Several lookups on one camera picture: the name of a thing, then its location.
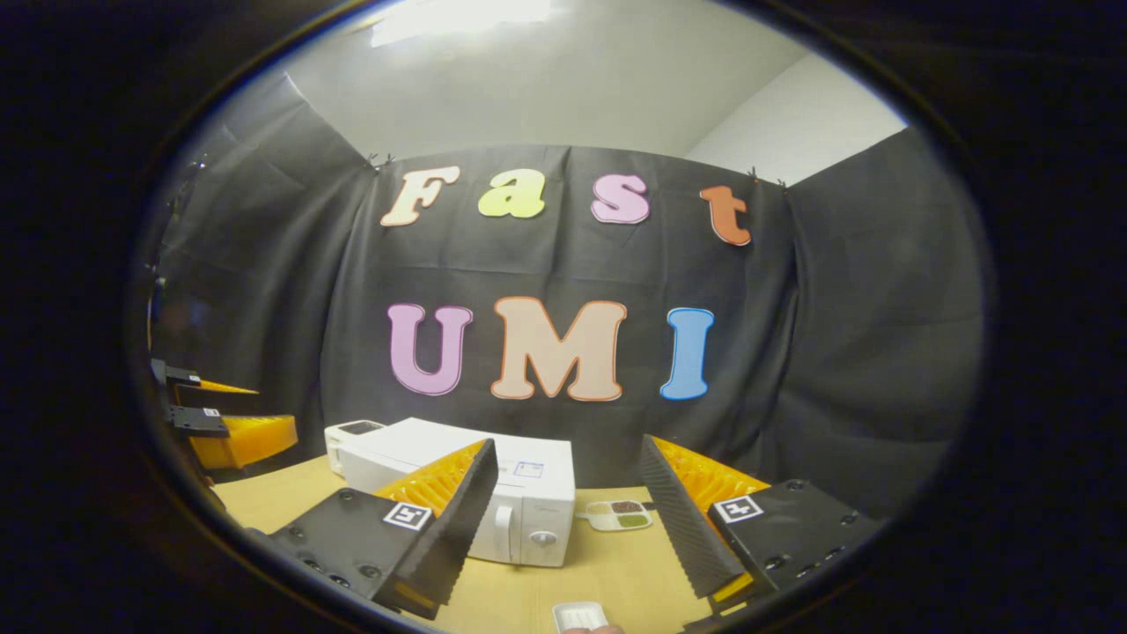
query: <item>microwave handle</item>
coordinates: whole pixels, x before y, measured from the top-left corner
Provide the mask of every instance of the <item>microwave handle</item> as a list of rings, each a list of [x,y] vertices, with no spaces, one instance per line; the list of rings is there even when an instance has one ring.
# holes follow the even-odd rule
[[[497,560],[502,562],[512,561],[508,544],[508,527],[512,520],[512,507],[497,507],[497,516],[494,518],[494,552],[497,554]]]

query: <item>black fabric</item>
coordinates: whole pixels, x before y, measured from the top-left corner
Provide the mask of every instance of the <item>black fabric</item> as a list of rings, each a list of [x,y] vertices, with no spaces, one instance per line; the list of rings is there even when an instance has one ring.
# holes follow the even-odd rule
[[[415,223],[380,224],[403,172],[452,164],[461,176],[443,185]],[[545,175],[544,209],[529,218],[481,214],[478,198],[489,190],[490,178],[514,168]],[[646,181],[649,217],[639,224],[595,218],[592,187],[606,173],[636,173]],[[716,185],[731,187],[747,202],[752,212],[742,222],[748,222],[752,244],[733,245],[713,232],[700,190]],[[541,145],[399,161],[381,171],[364,198],[341,262],[321,355],[325,420],[390,423],[418,417],[570,440],[578,486],[640,484],[644,434],[736,461],[754,440],[782,370],[793,267],[791,220],[780,187],[753,182],[745,173],[641,152]],[[531,372],[531,399],[494,396],[490,386],[500,377],[504,346],[494,303],[513,295],[540,298],[560,337],[586,302],[624,304],[615,375],[622,396],[585,403],[561,391],[549,399]],[[418,329],[417,363],[432,372],[441,343],[435,310],[454,304],[473,311],[453,392],[416,394],[392,375],[387,311],[400,302],[427,311]],[[673,360],[666,315],[677,306],[716,315],[704,356],[709,392],[683,402],[658,393]]]
[[[880,517],[932,472],[973,395],[983,348],[974,207],[912,131],[784,195],[745,173],[593,148],[483,148],[376,170],[285,78],[219,120],[166,235],[154,356],[298,416],[298,447],[267,468],[322,455],[326,426],[419,417],[570,440],[578,486],[625,486],[640,484],[639,440],[651,434],[763,480],[813,480]],[[405,172],[453,164],[459,179],[416,222],[380,224]],[[547,176],[544,209],[482,215],[489,180],[514,168]],[[598,222],[592,187],[605,173],[640,176],[649,217]],[[713,232],[699,193],[716,185],[747,202],[751,244]],[[549,399],[532,373],[531,399],[494,396],[504,343],[494,304],[512,295],[540,298],[561,336],[586,302],[624,304],[622,396]],[[428,370],[435,310],[473,311],[449,394],[416,394],[392,375],[387,310],[400,302],[427,311],[417,364]],[[681,402],[658,392],[677,306],[716,315],[709,392]]]
[[[913,130],[788,191],[799,301],[751,467],[877,517],[937,468],[983,363],[985,255],[965,188]]]
[[[284,75],[229,104],[189,153],[204,167],[162,240],[153,357],[298,418],[299,446],[248,473],[300,461],[323,446],[321,336],[374,170]]]

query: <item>white microwave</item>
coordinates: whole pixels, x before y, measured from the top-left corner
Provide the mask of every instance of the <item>white microwave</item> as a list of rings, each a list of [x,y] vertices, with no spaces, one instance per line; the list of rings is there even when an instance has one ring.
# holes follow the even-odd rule
[[[497,486],[470,556],[562,566],[575,515],[571,444],[487,434],[420,419],[391,426],[352,421],[325,430],[329,468],[348,486],[373,492],[443,456],[494,439]]]

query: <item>white wall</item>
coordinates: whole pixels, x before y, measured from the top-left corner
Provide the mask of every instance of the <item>white wall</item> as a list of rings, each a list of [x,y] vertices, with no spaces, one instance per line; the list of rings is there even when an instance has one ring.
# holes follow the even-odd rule
[[[737,107],[685,158],[793,185],[906,123],[866,87],[809,53]]]

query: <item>peach letter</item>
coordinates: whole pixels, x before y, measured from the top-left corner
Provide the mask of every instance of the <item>peach letter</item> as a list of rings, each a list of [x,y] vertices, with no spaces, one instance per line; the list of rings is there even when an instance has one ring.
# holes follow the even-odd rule
[[[462,170],[458,166],[453,166],[403,173],[403,187],[399,189],[399,195],[396,197],[396,203],[391,205],[391,211],[380,218],[380,224],[399,226],[415,222],[419,216],[419,212],[415,211],[415,203],[423,203],[424,208],[431,206],[431,203],[438,197],[442,182],[449,185],[458,180],[461,172]],[[436,178],[441,179],[442,182],[431,182]]]
[[[529,399],[535,392],[526,381],[526,364],[550,399],[559,394],[571,368],[575,383],[567,390],[576,401],[614,401],[622,386],[614,383],[619,324],[627,306],[615,301],[588,301],[579,309],[562,340],[548,319],[544,304],[531,296],[505,296],[494,310],[505,322],[500,379],[491,392],[498,399]]]

